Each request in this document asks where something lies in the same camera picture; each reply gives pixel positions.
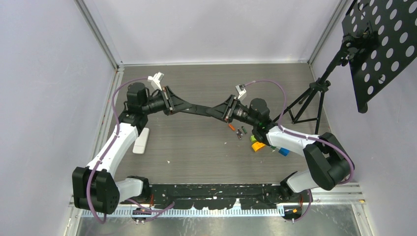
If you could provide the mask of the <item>black remote control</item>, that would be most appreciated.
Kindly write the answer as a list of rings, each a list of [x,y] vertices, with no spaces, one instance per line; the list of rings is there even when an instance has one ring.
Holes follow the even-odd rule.
[[[211,117],[211,115],[207,112],[208,109],[210,109],[208,106],[192,104],[190,108],[184,109],[182,112],[192,115]]]

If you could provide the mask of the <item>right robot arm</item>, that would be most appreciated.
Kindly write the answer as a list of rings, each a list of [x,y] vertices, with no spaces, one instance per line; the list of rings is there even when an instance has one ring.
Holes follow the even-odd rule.
[[[252,126],[256,140],[270,147],[282,147],[305,158],[308,169],[296,172],[281,182],[281,197],[293,202],[307,189],[332,190],[351,176],[354,166],[337,138],[327,132],[309,135],[278,125],[270,119],[265,100],[255,98],[244,106],[234,96],[207,109],[216,119],[230,123],[233,120]]]

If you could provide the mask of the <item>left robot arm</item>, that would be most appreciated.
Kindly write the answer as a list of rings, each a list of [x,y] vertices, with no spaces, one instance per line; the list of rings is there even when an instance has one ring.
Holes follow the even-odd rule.
[[[86,167],[77,167],[72,173],[75,207],[90,210],[97,218],[101,213],[112,214],[119,203],[131,198],[146,203],[151,196],[149,180],[129,176],[115,182],[116,170],[129,147],[144,131],[150,114],[163,112],[169,116],[191,107],[191,103],[176,96],[168,86],[150,93],[143,83],[130,84],[124,110],[116,116],[111,137]]]

